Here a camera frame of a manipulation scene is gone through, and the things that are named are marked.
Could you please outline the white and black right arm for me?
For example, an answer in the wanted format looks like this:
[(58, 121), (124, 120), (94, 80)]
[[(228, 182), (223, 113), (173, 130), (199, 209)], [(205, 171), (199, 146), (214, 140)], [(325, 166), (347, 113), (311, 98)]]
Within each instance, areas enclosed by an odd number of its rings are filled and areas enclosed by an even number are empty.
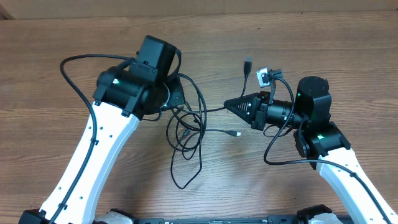
[(275, 100), (279, 75), (263, 78), (271, 91), (260, 91), (225, 101), (224, 107), (253, 129), (264, 130), (266, 124), (281, 131), (294, 132), (299, 160), (270, 161), (266, 164), (286, 166), (308, 163), (323, 177), (341, 200), (355, 223), (397, 223), (397, 213), (383, 199), (361, 168), (351, 143), (330, 120), (331, 95), (327, 80), (305, 77), (297, 92), (290, 92), (290, 101)]

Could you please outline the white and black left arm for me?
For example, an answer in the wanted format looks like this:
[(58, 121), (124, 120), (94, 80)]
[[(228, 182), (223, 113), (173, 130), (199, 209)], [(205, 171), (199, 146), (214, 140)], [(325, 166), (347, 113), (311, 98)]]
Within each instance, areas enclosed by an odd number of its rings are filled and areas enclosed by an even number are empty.
[(147, 35), (136, 57), (120, 57), (119, 65), (100, 73), (93, 102), (64, 77), (90, 117), (56, 188), (40, 208), (24, 211), (19, 223), (134, 223), (124, 211), (96, 215), (96, 208), (121, 149), (143, 117), (184, 104), (179, 69), (170, 71), (175, 57), (181, 57), (178, 48)]

